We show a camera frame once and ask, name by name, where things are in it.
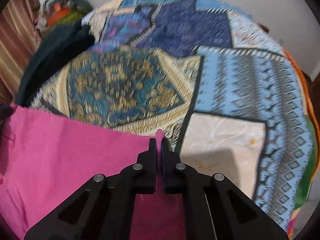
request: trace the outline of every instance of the orange fabric edge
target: orange fabric edge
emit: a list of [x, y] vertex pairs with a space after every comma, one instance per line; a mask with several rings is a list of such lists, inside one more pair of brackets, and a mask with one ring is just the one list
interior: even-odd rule
[[316, 130], [316, 137], [317, 137], [317, 142], [318, 142], [318, 160], [317, 160], [317, 167], [314, 170], [313, 175], [312, 175], [312, 180], [313, 180], [315, 178], [316, 172], [318, 171], [318, 169], [320, 167], [320, 157], [319, 157], [320, 156], [320, 148], [319, 148], [320, 147], [320, 129], [319, 129], [319, 124], [317, 122], [317, 119], [316, 119], [316, 116], [315, 116], [315, 113], [313, 110], [313, 105], [312, 105], [311, 98], [309, 95], [309, 88], [307, 85], [306, 78], [304, 77], [302, 70], [299, 68], [298, 64], [293, 59], [293, 57], [290, 55], [290, 53], [287, 52], [284, 48], [282, 48], [282, 49], [283, 49], [283, 52], [285, 53], [285, 55], [287, 56], [288, 60], [290, 60], [291, 65], [293, 66], [293, 68], [297, 72], [298, 77], [300, 78], [300, 81], [303, 86], [304, 94], [306, 97], [307, 108], [308, 108], [307, 111], [308, 111], [309, 117], [315, 127], [315, 130]]

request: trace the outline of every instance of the metal screw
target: metal screw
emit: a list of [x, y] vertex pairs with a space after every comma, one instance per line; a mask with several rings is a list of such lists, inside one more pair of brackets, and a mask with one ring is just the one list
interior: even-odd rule
[[133, 168], [134, 170], [136, 170], [136, 171], [139, 171], [139, 170], [142, 169], [142, 164], [136, 163], [136, 164], [134, 164], [134, 165], [132, 166], [132, 168]]
[[214, 175], [214, 178], [218, 181], [224, 180], [224, 176], [221, 173], [217, 173]]
[[184, 170], [184, 169], [186, 168], [186, 166], [185, 166], [185, 164], [183, 164], [183, 163], [178, 163], [178, 164], [176, 165], [176, 168], [177, 168], [178, 170]]
[[95, 182], [100, 182], [104, 179], [104, 176], [102, 174], [96, 174], [94, 177], [93, 177], [93, 180]]

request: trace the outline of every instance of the pink fabric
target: pink fabric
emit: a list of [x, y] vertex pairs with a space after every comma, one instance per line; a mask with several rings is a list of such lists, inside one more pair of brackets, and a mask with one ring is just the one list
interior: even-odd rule
[[[148, 150], [148, 136], [14, 108], [0, 150], [0, 213], [20, 239], [93, 175], [117, 174]], [[185, 239], [181, 196], [165, 195], [160, 178], [155, 194], [136, 198], [131, 240], [142, 239]]]

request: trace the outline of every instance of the folded cloth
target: folded cloth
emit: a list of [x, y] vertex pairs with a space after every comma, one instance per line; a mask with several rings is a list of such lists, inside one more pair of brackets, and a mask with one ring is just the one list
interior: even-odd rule
[[[111, 176], [135, 163], [150, 138], [159, 153], [164, 137], [161, 130], [138, 136], [12, 108], [0, 149], [0, 214], [20, 239], [95, 174]], [[164, 194], [160, 177], [155, 194], [136, 196], [131, 239], [185, 239], [182, 197]]]
[[81, 20], [73, 25], [58, 25], [31, 58], [16, 93], [17, 105], [29, 106], [37, 90], [53, 74], [74, 57], [94, 43], [88, 25], [81, 26]]

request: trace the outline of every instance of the patchwork bedspread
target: patchwork bedspread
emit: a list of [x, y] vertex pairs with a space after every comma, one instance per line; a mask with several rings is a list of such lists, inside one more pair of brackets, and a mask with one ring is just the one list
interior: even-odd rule
[[288, 234], [318, 161], [303, 84], [282, 47], [217, 0], [113, 0], [83, 18], [95, 45], [32, 107], [140, 135], [222, 172]]

